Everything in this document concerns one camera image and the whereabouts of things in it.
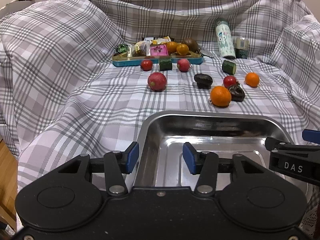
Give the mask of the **clear date snack packet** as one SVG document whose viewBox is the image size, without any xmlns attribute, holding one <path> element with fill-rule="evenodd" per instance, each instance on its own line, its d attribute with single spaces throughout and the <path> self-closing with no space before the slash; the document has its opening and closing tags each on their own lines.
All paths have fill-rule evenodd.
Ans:
<svg viewBox="0 0 320 240">
<path fill-rule="evenodd" d="M 149 41 L 139 41 L 134 45 L 134 50 L 132 56 L 150 56 L 150 42 Z"/>
</svg>

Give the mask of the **plaid sofa cover cloth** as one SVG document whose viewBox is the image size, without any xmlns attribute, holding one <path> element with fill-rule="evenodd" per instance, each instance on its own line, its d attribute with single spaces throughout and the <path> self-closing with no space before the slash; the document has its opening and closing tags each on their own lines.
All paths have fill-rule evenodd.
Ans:
<svg viewBox="0 0 320 240">
<path fill-rule="evenodd" d="M 176 70 L 155 93 L 137 67 L 111 62 L 120 43 L 192 36 L 213 54 L 199 70 L 219 84 L 219 17 L 249 39 L 238 73 L 260 76 L 242 103 L 215 107 Z M 79 153 L 124 148 L 166 110 L 266 116 L 302 142 L 319 129 L 319 22 L 298 0 L 47 0 L 1 20 L 1 134 L 20 159 L 19 187 Z"/>
</svg>

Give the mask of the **silver foil wrapper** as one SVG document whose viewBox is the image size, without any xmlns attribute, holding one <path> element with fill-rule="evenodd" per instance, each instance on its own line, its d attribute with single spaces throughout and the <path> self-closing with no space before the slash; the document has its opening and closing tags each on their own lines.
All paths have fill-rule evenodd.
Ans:
<svg viewBox="0 0 320 240">
<path fill-rule="evenodd" d="M 207 56 L 207 57 L 210 57 L 210 58 L 213 58 L 215 55 L 213 53 L 211 53 L 210 51 L 208 51 L 206 48 L 201 48 L 200 49 L 200 53 L 203 55 L 203 56 Z"/>
</svg>

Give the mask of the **cucumber piece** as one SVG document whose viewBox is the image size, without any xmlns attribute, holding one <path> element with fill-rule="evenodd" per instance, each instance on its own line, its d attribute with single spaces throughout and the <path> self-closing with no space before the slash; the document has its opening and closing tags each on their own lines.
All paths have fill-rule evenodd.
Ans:
<svg viewBox="0 0 320 240">
<path fill-rule="evenodd" d="M 234 75 L 236 72 L 236 64 L 234 62 L 224 60 L 222 63 L 222 71 L 229 75 Z"/>
<path fill-rule="evenodd" d="M 159 59 L 159 70 L 161 72 L 172 70 L 172 60 L 171 59 Z"/>
</svg>

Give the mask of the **large red apple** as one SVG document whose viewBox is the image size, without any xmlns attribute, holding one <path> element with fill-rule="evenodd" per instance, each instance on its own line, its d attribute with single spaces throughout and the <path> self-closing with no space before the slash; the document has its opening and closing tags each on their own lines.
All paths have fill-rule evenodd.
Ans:
<svg viewBox="0 0 320 240">
<path fill-rule="evenodd" d="M 167 78 L 160 72 L 154 72 L 148 77 L 148 86 L 154 92 L 163 91 L 167 86 Z"/>
</svg>

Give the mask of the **green beverage can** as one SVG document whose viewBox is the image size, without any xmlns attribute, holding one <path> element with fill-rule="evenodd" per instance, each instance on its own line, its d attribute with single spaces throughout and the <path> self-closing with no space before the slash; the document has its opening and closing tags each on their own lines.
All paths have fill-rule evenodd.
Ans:
<svg viewBox="0 0 320 240">
<path fill-rule="evenodd" d="M 244 37 L 237 37 L 235 42 L 235 56 L 237 59 L 248 58 L 249 40 Z"/>
</svg>

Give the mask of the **small orange mandarin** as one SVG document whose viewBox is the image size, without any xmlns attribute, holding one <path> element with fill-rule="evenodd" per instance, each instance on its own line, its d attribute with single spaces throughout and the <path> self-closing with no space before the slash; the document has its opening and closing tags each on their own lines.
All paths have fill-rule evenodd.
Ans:
<svg viewBox="0 0 320 240">
<path fill-rule="evenodd" d="M 245 76 L 245 83 L 250 87 L 256 88 L 260 83 L 260 77 L 254 72 L 247 73 Z"/>
</svg>

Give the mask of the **small red radish apple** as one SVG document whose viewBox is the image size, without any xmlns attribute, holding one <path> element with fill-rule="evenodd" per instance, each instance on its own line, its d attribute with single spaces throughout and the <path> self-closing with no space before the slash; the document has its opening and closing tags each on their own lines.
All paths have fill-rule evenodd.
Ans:
<svg viewBox="0 0 320 240">
<path fill-rule="evenodd" d="M 187 59 L 179 59 L 177 62 L 177 68 L 180 72 L 188 72 L 191 68 L 191 64 Z"/>
</svg>

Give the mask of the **orange in tin back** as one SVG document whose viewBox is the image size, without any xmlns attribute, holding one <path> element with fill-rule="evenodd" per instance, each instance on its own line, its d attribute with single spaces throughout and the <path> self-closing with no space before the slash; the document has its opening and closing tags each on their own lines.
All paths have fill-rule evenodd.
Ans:
<svg viewBox="0 0 320 240">
<path fill-rule="evenodd" d="M 168 54 L 175 53 L 177 46 L 178 46 L 178 44 L 176 42 L 174 42 L 174 41 L 168 42 L 166 44 Z"/>
</svg>

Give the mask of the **steel tray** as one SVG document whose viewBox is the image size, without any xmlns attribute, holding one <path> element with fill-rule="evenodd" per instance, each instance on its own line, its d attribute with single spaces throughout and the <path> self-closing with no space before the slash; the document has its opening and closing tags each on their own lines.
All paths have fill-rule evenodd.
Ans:
<svg viewBox="0 0 320 240">
<path fill-rule="evenodd" d="M 143 122 L 138 136 L 140 161 L 134 185 L 194 188 L 197 176 L 189 173 L 182 157 L 185 142 L 220 158 L 242 154 L 267 168 L 267 137 L 292 142 L 281 124 L 263 116 L 182 111 L 154 114 Z"/>
</svg>

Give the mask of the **teal gold snack tin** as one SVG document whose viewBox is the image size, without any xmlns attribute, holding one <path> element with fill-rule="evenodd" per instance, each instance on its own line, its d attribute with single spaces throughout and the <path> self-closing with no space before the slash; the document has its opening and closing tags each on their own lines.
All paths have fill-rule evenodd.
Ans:
<svg viewBox="0 0 320 240">
<path fill-rule="evenodd" d="M 151 60 L 153 63 L 159 63 L 159 60 L 171 60 L 172 63 L 177 63 L 180 59 L 187 59 L 191 64 L 201 64 L 203 62 L 202 54 L 189 52 L 188 55 L 172 54 L 169 56 L 138 56 L 127 57 L 127 53 L 112 56 L 112 64 L 115 67 L 138 66 L 143 60 Z"/>
</svg>

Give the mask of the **pink snack packet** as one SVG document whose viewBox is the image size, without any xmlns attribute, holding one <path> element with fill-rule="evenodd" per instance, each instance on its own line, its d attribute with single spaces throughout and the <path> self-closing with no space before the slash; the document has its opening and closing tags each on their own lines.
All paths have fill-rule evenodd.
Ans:
<svg viewBox="0 0 320 240">
<path fill-rule="evenodd" d="M 157 44 L 150 46 L 150 55 L 151 56 L 168 56 L 168 49 L 165 44 Z"/>
</svg>

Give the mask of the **red tomato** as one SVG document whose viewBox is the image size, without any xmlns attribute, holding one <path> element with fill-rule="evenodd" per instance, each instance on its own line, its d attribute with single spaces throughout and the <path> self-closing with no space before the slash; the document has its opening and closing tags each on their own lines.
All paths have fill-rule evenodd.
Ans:
<svg viewBox="0 0 320 240">
<path fill-rule="evenodd" d="M 143 60 L 140 63 L 141 70 L 143 70 L 145 72 L 151 71 L 152 67 L 153 67 L 153 62 L 151 60 Z"/>
<path fill-rule="evenodd" d="M 238 81 L 234 76 L 229 75 L 223 79 L 223 85 L 225 88 L 229 88 L 233 85 L 238 85 Z"/>
</svg>

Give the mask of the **large orange mandarin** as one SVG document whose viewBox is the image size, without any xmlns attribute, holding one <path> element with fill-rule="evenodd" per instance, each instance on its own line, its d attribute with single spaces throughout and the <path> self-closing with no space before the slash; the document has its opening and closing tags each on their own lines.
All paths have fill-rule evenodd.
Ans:
<svg viewBox="0 0 320 240">
<path fill-rule="evenodd" d="M 210 92 L 210 100 L 214 106 L 228 107 L 232 100 L 232 95 L 227 88 L 215 86 Z"/>
</svg>

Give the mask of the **orange in tin front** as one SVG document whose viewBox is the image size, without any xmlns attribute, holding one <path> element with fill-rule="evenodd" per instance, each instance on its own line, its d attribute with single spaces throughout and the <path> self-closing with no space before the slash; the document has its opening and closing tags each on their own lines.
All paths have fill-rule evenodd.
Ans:
<svg viewBox="0 0 320 240">
<path fill-rule="evenodd" d="M 176 47 L 176 53 L 181 56 L 185 56 L 189 53 L 189 47 L 186 44 L 179 43 Z"/>
</svg>

